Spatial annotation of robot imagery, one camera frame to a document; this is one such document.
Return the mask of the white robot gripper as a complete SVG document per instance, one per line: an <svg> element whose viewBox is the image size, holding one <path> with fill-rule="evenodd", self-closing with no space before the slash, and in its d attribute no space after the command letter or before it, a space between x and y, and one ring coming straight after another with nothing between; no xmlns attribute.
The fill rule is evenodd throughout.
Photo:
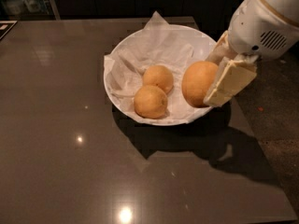
<svg viewBox="0 0 299 224"><path fill-rule="evenodd" d="M206 58L219 69L204 104L223 106L256 78L259 56L275 60L298 41L299 0L244 0Z"/></svg>

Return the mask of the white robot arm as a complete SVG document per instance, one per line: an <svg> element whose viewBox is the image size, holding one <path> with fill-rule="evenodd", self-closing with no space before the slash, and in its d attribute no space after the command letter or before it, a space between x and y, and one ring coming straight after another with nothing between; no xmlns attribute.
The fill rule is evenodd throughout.
<svg viewBox="0 0 299 224"><path fill-rule="evenodd" d="M206 58L219 66L204 103L230 101L257 76L258 61L281 57L299 40L299 0L244 0Z"/></svg>

